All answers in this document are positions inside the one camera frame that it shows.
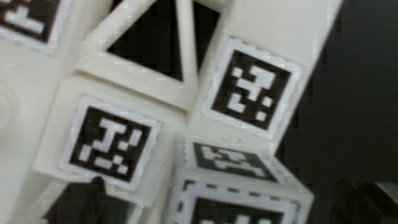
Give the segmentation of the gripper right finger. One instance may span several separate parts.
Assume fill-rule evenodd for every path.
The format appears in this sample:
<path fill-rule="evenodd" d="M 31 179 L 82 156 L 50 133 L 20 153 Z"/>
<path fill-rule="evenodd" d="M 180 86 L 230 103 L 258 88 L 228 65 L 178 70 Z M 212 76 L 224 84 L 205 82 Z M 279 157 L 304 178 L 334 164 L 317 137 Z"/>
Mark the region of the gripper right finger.
<path fill-rule="evenodd" d="M 398 224 L 398 184 L 342 179 L 334 190 L 331 224 Z"/>

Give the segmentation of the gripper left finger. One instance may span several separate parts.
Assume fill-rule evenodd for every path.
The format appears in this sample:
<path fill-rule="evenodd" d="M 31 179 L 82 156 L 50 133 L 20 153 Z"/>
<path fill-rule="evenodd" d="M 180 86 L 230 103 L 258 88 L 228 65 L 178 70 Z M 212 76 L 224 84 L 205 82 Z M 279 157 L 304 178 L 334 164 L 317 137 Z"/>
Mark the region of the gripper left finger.
<path fill-rule="evenodd" d="M 68 184 L 43 215 L 48 224 L 127 224 L 130 203 L 107 194 L 105 181 Z"/>

